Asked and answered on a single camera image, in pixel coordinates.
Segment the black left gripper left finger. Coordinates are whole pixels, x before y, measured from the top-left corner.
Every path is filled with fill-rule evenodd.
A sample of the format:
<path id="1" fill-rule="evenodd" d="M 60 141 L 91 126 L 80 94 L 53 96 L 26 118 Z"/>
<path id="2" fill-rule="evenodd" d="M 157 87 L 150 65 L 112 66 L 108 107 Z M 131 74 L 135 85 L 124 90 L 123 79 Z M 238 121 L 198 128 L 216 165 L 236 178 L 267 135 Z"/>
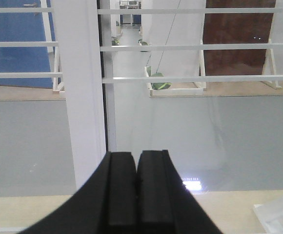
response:
<path id="1" fill-rule="evenodd" d="M 131 234 L 136 228 L 136 167 L 130 152 L 108 152 L 65 203 L 23 234 Z"/>

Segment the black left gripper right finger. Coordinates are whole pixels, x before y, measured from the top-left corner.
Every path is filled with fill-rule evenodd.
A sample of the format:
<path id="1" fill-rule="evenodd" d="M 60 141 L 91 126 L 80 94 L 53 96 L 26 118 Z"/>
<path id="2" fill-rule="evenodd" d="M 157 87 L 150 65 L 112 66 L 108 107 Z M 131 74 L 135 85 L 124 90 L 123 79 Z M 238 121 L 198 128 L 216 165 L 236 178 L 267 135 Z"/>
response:
<path id="1" fill-rule="evenodd" d="M 221 233 L 186 189 L 167 150 L 143 151 L 137 178 L 139 233 Z"/>

